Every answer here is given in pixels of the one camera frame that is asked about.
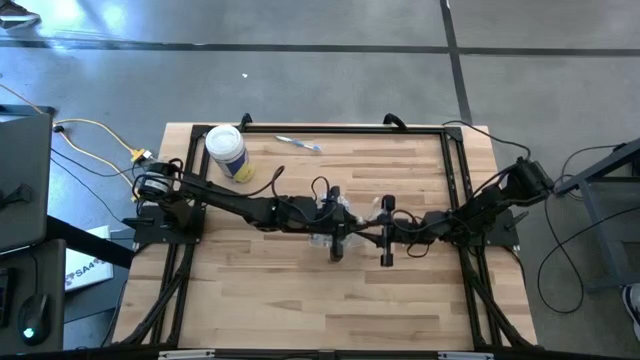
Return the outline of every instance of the butcher block tabletop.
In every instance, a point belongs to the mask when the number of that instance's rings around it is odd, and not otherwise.
[[[186,159],[193,125],[167,124],[161,161]],[[462,133],[476,188],[496,172],[491,142],[468,128]],[[340,186],[350,211],[358,215],[368,216],[374,200],[385,194],[395,195],[396,208],[416,216],[450,208],[438,136],[284,134],[320,145],[323,151],[317,153],[277,141],[274,135],[278,134],[244,134],[256,168],[247,184],[225,178],[213,161],[207,180],[246,193],[267,183],[284,165],[276,183],[278,194],[313,196],[311,181],[322,175],[332,186]],[[195,164],[200,163],[202,146]],[[461,184],[453,143],[451,149]],[[322,192],[320,183],[316,188]],[[267,190],[261,196],[272,194]],[[463,203],[462,193],[459,198]],[[133,260],[114,341],[129,335],[157,299],[167,248],[150,245]],[[424,250],[415,246],[411,252]],[[380,267],[380,254],[373,244],[356,239],[345,249],[342,261],[330,263],[328,249],[311,246],[308,235],[263,233],[238,216],[208,207],[204,236],[195,248],[179,346],[472,349],[458,251],[436,242],[424,258],[415,259],[395,245],[392,268]],[[535,343],[517,262],[501,248],[487,248],[486,256],[497,303],[520,333]],[[175,295],[167,307],[163,339],[169,333],[174,301]],[[485,312],[479,307],[489,341]]]

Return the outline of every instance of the white lid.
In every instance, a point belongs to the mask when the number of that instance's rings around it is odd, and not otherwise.
[[[211,156],[218,160],[233,159],[244,148],[242,135],[231,125],[214,127],[207,134],[205,144]]]

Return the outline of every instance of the computer monitor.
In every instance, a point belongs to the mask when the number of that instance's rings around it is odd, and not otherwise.
[[[0,122],[0,192],[6,198],[24,184],[30,193],[0,209],[0,253],[45,237],[51,122],[48,114]]]

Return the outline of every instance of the wooden table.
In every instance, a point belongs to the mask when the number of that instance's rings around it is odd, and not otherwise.
[[[160,160],[186,157],[192,125],[167,124]],[[477,187],[496,171],[491,142],[471,129],[463,129],[463,135]],[[324,175],[340,186],[356,214],[369,214],[374,198],[385,194],[396,196],[397,208],[419,216],[450,207],[437,136],[287,136],[319,144],[324,151],[310,152],[272,135],[245,134],[256,166],[254,178],[234,184],[212,163],[208,180],[249,192],[285,165],[277,182],[279,194],[309,196],[311,180]],[[191,271],[180,347],[473,348],[460,261],[450,244],[435,243],[422,259],[408,257],[398,245],[395,266],[381,268],[381,250],[367,243],[345,249],[344,259],[334,264],[328,262],[328,249],[311,247],[307,235],[262,233],[240,217],[211,207],[202,240]],[[412,252],[422,250],[415,247]],[[152,245],[134,259],[114,340],[129,335],[156,300],[166,252],[166,245]],[[496,301],[522,335],[535,342],[518,264],[500,248],[488,248],[486,256]],[[163,337],[172,315],[173,300]],[[488,341],[483,309],[481,321]]]

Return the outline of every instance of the clear plastic bag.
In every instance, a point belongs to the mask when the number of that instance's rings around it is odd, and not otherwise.
[[[378,205],[379,202],[380,202],[380,198],[375,198],[373,200],[373,208],[371,213],[369,214],[369,220],[377,217],[380,214],[380,211],[382,211],[382,209],[380,209],[380,206]],[[345,209],[347,209],[347,211],[350,210],[350,203],[346,197],[340,195],[340,197],[338,197],[338,203],[342,204],[345,207]],[[360,218],[359,222],[364,223],[364,219]],[[332,241],[331,235],[326,235],[326,234],[309,235],[309,245],[314,247],[327,247],[327,248],[331,247],[331,241]],[[342,240],[342,245],[345,248],[349,248],[349,247],[364,245],[366,242],[367,242],[367,239],[364,239],[361,236],[358,236],[356,234],[349,234],[344,238],[344,240]]]

